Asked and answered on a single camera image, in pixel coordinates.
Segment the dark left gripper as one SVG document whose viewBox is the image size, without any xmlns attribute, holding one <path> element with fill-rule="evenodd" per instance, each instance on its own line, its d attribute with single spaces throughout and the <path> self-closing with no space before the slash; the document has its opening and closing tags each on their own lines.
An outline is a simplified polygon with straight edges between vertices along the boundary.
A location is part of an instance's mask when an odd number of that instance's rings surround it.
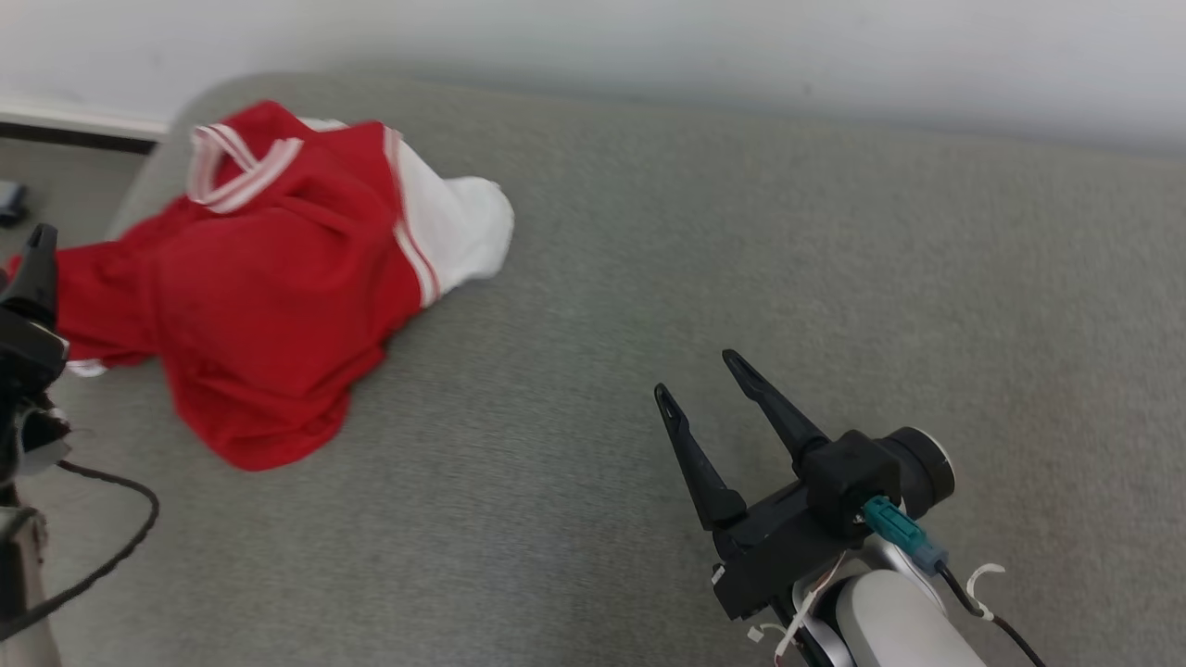
<svg viewBox="0 0 1186 667">
<path fill-rule="evenodd" d="M 65 368 L 65 341 L 57 326 L 57 236 L 38 223 L 0 291 L 0 488 L 65 456 L 71 427 L 47 398 Z"/>
</svg>

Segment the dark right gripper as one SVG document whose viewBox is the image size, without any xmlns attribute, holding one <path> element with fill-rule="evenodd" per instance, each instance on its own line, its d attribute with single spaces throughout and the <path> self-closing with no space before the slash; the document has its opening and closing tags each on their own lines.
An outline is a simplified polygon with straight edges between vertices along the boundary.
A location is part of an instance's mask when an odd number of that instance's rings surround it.
<svg viewBox="0 0 1186 667">
<path fill-rule="evenodd" d="M 831 443 L 774 385 L 734 349 L 723 350 L 723 364 L 738 388 L 753 401 L 788 449 L 795 474 L 806 456 Z M 863 544 L 863 525 L 834 533 L 808 507 L 808 493 L 792 483 L 747 506 L 723 478 L 691 434 L 686 412 L 665 385 L 655 385 L 655 401 L 680 465 L 700 527 L 712 532 L 723 574 L 713 591 L 731 621 L 750 618 L 776 598 L 788 601 L 795 584 L 830 565 L 843 550 Z"/>
</svg>

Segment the red shirt with white sleeves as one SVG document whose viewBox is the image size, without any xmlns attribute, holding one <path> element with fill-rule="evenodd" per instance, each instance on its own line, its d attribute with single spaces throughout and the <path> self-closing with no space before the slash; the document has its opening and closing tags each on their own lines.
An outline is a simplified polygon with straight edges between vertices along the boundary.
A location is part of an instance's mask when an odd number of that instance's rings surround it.
<svg viewBox="0 0 1186 667">
<path fill-rule="evenodd" d="M 388 338 L 510 249 L 498 184 L 436 174 L 378 121 L 264 100 L 191 145 L 160 211 L 57 246 L 57 333 L 81 377 L 157 358 L 181 421 L 246 472 L 334 439 Z"/>
</svg>

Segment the grey fabric sofa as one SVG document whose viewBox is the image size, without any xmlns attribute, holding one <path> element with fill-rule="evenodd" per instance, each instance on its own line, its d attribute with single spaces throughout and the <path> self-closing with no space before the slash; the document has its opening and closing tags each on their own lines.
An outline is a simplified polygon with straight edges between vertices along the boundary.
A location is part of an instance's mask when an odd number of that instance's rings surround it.
<svg viewBox="0 0 1186 667">
<path fill-rule="evenodd" d="M 788 452 L 737 349 L 828 434 L 927 431 L 927 531 L 1053 667 L 1186 667 L 1186 157 L 432 85 L 227 82 L 139 157 L 25 176 L 85 244 L 179 190 L 259 100 L 377 119 L 499 182 L 504 269 L 398 333 L 334 442 L 237 472 L 145 364 L 64 377 L 74 459 L 151 485 L 135 554 L 55 615 L 71 667 L 770 667 L 655 406 L 729 485 Z"/>
</svg>

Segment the white and dark wall baseboard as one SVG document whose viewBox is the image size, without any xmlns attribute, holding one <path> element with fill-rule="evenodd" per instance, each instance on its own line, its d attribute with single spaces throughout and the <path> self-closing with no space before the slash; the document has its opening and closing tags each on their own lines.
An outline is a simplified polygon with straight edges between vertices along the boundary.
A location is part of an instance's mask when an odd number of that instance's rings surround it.
<svg viewBox="0 0 1186 667">
<path fill-rule="evenodd" d="M 149 155 L 168 134 L 167 122 L 0 94 L 0 138 L 5 139 Z"/>
</svg>

